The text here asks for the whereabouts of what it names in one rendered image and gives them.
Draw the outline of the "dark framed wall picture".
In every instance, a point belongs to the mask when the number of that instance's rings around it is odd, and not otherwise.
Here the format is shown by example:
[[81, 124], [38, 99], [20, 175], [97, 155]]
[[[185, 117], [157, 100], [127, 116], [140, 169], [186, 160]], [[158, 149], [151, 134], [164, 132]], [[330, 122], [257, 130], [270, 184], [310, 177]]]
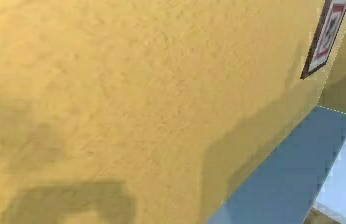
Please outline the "dark framed wall picture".
[[326, 65], [346, 14], [346, 0], [325, 0], [300, 78]]

